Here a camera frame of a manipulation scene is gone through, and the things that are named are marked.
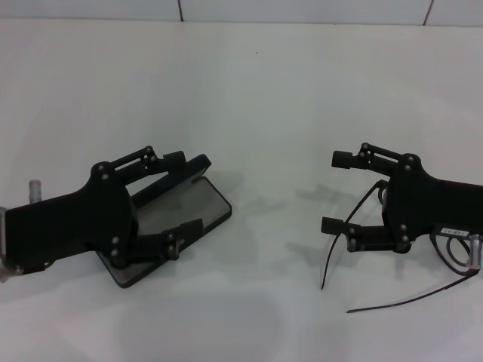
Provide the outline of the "black glasses case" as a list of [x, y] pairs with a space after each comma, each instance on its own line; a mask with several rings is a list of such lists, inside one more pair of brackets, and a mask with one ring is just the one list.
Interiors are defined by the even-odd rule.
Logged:
[[[206, 155], [198, 155], [186, 162], [182, 173], [169, 173], [133, 194], [131, 200], [137, 210], [137, 218], [142, 222], [162, 222], [165, 225], [202, 219], [205, 235], [227, 221], [232, 215], [232, 206], [205, 177], [205, 171], [210, 166], [211, 161]], [[186, 244], [182, 251], [194, 243]], [[134, 285], [168, 262], [159, 260], [115, 268], [102, 253], [97, 255], [121, 288]]]

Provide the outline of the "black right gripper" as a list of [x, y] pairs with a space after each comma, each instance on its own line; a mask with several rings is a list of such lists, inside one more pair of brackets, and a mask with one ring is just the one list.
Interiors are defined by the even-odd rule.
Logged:
[[483, 236], [483, 186], [430, 176], [419, 156], [363, 143], [355, 155], [334, 151], [332, 167], [370, 170], [389, 176], [383, 204], [384, 225], [363, 226], [323, 217], [321, 232], [344, 235], [350, 253], [407, 253], [422, 235]]

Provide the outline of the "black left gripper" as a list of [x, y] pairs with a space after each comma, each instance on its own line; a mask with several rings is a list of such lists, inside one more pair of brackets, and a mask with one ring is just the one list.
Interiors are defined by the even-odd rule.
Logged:
[[123, 268], [175, 261], [186, 244], [205, 234], [202, 219], [156, 224], [136, 219], [125, 185], [186, 167], [182, 151], [159, 158], [151, 146], [91, 169], [78, 191], [5, 213], [6, 260], [25, 272], [88, 251], [123, 256]]

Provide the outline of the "black glasses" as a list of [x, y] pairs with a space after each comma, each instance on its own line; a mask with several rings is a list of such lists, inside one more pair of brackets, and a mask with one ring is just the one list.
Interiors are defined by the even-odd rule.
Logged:
[[[368, 192], [363, 196], [363, 198], [357, 203], [355, 208], [352, 210], [350, 215], [347, 217], [346, 221], [344, 222], [349, 222], [351, 218], [356, 214], [356, 212], [359, 210], [359, 208], [363, 205], [363, 203], [366, 202], [366, 200], [372, 195], [373, 192], [378, 191], [378, 200], [382, 204], [383, 203], [383, 193], [386, 191], [386, 188], [388, 186], [388, 182], [385, 180], [379, 180], [373, 186], [368, 190]], [[323, 275], [321, 277], [321, 289], [324, 289], [326, 278], [328, 275], [328, 267], [330, 263], [330, 258], [333, 253], [333, 249], [336, 245], [336, 242], [340, 236], [336, 237], [334, 236], [334, 240], [329, 248], [328, 251], [328, 256], [326, 259], [325, 263], [325, 268], [323, 271]], [[456, 238], [454, 235], [450, 235], [447, 239], [446, 243], [446, 249], [448, 253], [448, 257], [456, 264], [462, 267], [467, 267], [468, 269], [466, 271], [460, 271], [458, 269], [455, 269], [455, 267], [449, 263], [448, 259], [444, 257], [444, 255], [441, 252], [441, 249], [439, 248], [437, 241], [436, 241], [436, 235], [435, 234], [430, 234], [430, 241], [432, 242], [433, 247], [435, 248], [436, 253], [438, 254], [439, 258], [445, 263], [445, 265], [452, 270], [454, 273], [457, 275], [461, 276], [461, 279], [450, 283], [444, 287], [441, 287], [437, 290], [434, 290], [432, 292], [429, 292], [427, 294], [415, 297], [413, 299], [408, 299], [402, 302], [395, 302], [392, 304], [388, 305], [379, 305], [379, 306], [374, 306], [374, 307], [367, 307], [367, 308], [357, 308], [357, 309], [351, 309], [348, 310], [348, 314], [350, 313], [356, 313], [356, 312], [361, 312], [361, 311], [373, 311], [377, 309], [385, 309], [385, 308], [393, 308], [401, 305], [407, 305], [412, 302], [419, 301], [421, 299], [425, 299], [427, 297], [433, 296], [437, 293], [440, 293], [445, 290], [449, 290], [452, 287], [457, 286], [458, 284], [463, 283], [464, 281], [469, 280], [470, 278], [475, 277], [481, 270], [483, 270], [483, 236], [481, 235], [471, 235], [469, 238], [469, 243], [467, 244], [462, 238]], [[469, 256], [469, 261], [468, 262], [461, 262], [458, 260], [452, 250], [451, 250], [451, 242], [452, 240], [458, 240], [459, 243], [463, 246], [463, 249], [466, 251], [466, 253]]]

